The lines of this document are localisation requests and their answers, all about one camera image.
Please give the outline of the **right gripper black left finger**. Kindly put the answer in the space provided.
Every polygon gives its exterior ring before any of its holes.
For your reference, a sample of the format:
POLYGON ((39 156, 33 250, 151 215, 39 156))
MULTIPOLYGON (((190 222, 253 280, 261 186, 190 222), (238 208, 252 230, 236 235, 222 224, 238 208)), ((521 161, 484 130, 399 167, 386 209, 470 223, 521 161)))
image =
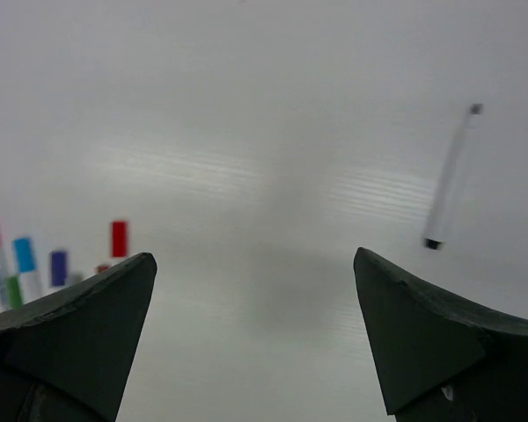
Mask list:
POLYGON ((157 263, 136 254, 0 313, 0 421, 114 421, 157 263))

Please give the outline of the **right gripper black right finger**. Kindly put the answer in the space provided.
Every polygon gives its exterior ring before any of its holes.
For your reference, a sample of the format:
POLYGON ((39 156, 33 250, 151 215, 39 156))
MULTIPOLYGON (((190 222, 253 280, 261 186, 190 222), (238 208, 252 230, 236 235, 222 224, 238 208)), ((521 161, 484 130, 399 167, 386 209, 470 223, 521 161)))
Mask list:
POLYGON ((365 248, 354 271, 388 415, 528 421, 527 319, 432 285, 365 248))

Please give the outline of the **green cap marker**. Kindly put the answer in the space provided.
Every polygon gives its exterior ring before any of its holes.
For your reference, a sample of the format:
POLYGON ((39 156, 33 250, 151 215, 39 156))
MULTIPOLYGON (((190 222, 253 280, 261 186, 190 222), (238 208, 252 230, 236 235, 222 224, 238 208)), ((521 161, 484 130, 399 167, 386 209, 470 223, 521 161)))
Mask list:
POLYGON ((11 309, 20 308, 24 304, 24 301, 18 284, 18 277, 16 275, 9 276, 4 282, 9 307, 11 309))

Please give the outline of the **grey cap marker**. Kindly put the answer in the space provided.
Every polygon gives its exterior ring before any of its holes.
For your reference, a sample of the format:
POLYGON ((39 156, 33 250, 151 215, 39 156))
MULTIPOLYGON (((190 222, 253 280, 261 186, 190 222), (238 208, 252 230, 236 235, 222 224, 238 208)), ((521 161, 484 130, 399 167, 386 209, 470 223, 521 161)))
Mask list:
POLYGON ((65 281, 66 287, 74 286, 84 280, 84 276, 81 273, 71 273, 68 275, 65 281))

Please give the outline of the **purple cap marker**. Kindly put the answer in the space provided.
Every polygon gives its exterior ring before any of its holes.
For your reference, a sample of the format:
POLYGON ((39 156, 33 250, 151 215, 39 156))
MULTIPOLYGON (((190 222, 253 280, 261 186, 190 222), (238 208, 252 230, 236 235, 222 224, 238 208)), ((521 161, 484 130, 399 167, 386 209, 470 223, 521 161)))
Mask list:
POLYGON ((50 285, 62 287, 65 285, 69 274, 68 252, 55 250, 49 254, 50 285))

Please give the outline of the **blue cap marker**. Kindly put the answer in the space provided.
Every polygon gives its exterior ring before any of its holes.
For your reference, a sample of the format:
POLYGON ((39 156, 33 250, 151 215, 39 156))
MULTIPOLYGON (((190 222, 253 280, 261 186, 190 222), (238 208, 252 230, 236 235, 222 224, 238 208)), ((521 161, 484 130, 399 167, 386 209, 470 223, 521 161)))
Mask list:
POLYGON ((30 237, 19 237, 12 241, 12 249, 18 269, 18 284, 24 303, 33 302, 43 296, 43 286, 37 268, 30 237))

